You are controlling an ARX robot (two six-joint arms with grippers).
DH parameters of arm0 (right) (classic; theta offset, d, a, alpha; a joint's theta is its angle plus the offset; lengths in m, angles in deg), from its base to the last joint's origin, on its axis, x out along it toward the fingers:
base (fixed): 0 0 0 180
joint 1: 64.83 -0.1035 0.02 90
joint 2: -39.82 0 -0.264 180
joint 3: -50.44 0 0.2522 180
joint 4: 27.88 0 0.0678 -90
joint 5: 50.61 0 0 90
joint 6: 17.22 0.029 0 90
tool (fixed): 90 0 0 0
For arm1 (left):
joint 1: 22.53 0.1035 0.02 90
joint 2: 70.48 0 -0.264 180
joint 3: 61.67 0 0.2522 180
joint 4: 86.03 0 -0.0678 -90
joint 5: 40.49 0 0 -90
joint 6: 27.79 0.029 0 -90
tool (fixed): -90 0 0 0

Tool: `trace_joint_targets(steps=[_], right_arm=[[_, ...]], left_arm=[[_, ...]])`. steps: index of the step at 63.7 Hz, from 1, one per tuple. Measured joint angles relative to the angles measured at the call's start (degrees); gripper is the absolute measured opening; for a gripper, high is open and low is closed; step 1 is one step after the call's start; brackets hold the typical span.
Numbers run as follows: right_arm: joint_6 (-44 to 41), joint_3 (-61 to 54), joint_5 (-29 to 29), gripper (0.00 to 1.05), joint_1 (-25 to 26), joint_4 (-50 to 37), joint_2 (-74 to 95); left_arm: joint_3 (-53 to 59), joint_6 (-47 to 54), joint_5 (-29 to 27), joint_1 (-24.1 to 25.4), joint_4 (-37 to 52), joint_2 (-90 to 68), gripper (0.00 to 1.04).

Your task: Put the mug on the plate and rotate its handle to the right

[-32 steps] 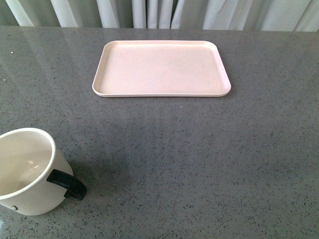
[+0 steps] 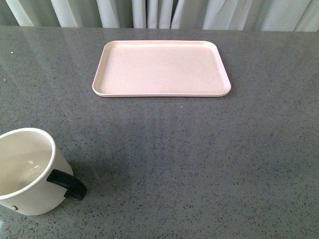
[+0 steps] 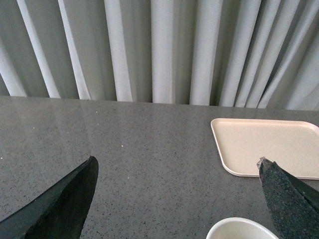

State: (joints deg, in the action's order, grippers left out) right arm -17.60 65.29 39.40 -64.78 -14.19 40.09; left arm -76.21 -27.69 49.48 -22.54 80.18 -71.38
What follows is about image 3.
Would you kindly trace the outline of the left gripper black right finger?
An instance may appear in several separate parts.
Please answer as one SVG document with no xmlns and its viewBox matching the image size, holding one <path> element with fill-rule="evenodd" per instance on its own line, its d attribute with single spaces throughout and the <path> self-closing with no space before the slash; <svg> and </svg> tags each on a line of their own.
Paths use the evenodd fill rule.
<svg viewBox="0 0 319 239">
<path fill-rule="evenodd" d="M 271 219 L 283 239 L 319 237 L 319 192 L 276 162 L 261 157 L 257 163 Z"/>
</svg>

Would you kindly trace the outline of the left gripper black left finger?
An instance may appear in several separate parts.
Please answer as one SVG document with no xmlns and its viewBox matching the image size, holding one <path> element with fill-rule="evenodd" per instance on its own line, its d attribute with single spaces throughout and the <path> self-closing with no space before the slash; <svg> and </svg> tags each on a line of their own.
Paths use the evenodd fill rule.
<svg viewBox="0 0 319 239">
<path fill-rule="evenodd" d="M 2 239 L 78 239 L 93 200 L 99 163 L 93 156 L 0 223 Z"/>
</svg>

